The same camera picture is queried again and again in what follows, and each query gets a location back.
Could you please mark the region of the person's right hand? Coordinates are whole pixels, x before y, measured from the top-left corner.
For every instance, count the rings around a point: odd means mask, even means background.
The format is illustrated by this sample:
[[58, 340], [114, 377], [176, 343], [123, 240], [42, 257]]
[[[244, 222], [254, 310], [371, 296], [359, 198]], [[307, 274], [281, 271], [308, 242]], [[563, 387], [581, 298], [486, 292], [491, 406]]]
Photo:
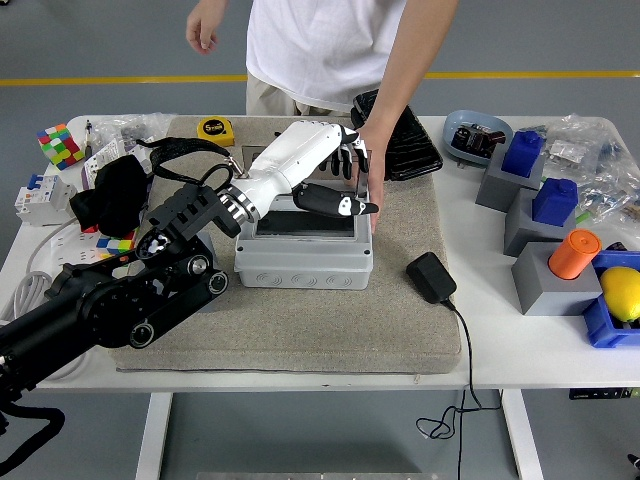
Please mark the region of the person's right hand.
[[206, 55], [216, 48], [218, 17], [208, 10], [194, 9], [187, 18], [186, 40], [193, 50]]

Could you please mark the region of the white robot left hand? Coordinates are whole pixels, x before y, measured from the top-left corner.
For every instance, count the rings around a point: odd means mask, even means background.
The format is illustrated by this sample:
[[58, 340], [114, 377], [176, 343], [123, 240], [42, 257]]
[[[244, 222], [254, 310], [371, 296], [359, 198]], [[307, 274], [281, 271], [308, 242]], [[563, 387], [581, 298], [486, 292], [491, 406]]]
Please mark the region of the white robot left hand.
[[287, 194], [298, 208], [326, 216], [376, 213], [379, 208], [374, 203], [307, 182], [316, 169], [327, 164], [334, 175], [350, 179], [352, 153], [357, 155], [359, 171], [368, 172], [368, 153], [358, 132], [338, 124], [294, 122], [257, 157], [246, 177], [231, 182], [224, 198], [249, 222], [264, 218], [273, 200]]

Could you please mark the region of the person's left hand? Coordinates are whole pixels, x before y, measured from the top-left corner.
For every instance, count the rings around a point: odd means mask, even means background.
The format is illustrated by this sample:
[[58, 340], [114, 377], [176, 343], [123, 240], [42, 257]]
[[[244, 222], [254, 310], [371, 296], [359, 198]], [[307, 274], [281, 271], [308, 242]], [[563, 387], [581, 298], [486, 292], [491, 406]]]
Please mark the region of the person's left hand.
[[390, 139], [390, 131], [383, 124], [369, 119], [359, 129], [361, 139], [365, 142], [369, 155], [368, 189], [370, 201], [378, 207], [378, 211], [370, 215], [371, 231], [375, 232], [380, 214], [384, 206], [385, 158]]

